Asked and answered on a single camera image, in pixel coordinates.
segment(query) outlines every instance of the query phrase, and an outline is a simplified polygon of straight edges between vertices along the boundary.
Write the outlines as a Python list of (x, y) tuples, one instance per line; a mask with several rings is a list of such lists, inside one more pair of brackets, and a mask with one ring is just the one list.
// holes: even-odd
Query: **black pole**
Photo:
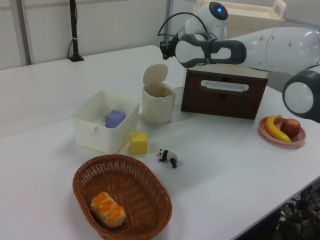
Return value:
[(77, 35), (77, 14), (76, 14), (76, 0), (70, 0), (70, 16), (71, 16), (71, 30), (72, 30), (72, 45), (73, 56), (69, 57), (72, 62), (83, 61), (83, 57), (79, 55), (78, 49), (78, 35)]

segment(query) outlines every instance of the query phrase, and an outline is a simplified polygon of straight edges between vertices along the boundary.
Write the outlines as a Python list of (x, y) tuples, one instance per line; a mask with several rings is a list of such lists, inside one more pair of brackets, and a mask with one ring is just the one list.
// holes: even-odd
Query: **white storage container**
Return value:
[(221, 3), (228, 11), (227, 35), (235, 38), (259, 30), (282, 27), (285, 23), (287, 4), (275, 0), (272, 7), (256, 6), (214, 0), (196, 0), (193, 12), (210, 3)]
[[(125, 94), (99, 91), (72, 115), (75, 141), (105, 154), (116, 153), (135, 131), (139, 117), (140, 100)], [(115, 128), (105, 127), (105, 116), (112, 110), (125, 114)]]

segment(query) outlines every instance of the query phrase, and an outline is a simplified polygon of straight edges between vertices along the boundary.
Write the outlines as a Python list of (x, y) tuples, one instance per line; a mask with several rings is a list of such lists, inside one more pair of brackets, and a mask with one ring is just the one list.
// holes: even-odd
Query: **yellow block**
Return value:
[(148, 138), (145, 131), (132, 131), (130, 133), (131, 154), (146, 154), (148, 149)]

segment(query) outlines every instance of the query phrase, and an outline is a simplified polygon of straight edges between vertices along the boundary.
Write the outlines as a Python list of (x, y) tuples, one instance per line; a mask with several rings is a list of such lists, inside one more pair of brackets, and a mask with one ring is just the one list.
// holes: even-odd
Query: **white wall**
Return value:
[[(249, 4), (272, 7), (274, 0), (226, 0), (224, 2)], [(287, 4), (285, 27), (302, 27), (314, 30), (320, 29), (320, 0), (284, 0)], [(178, 12), (193, 12), (196, 0), (172, 0), (169, 15)], [(169, 23), (169, 33), (175, 34), (189, 16), (176, 16)], [(271, 72), (268, 77), (268, 86), (282, 91), (284, 84), (291, 78), (287, 73)]]
[[(69, 0), (22, 0), (33, 64), (67, 58)], [(159, 45), (168, 0), (76, 0), (81, 56)]]
[(0, 1), (0, 70), (26, 64), (17, 14), (14, 1)]

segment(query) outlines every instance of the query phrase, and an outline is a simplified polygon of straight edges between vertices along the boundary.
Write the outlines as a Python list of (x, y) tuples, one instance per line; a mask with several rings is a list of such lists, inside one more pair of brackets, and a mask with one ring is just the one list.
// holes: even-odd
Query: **bread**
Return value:
[(93, 213), (109, 228), (120, 226), (126, 218), (124, 208), (118, 205), (106, 192), (95, 196), (90, 206)]

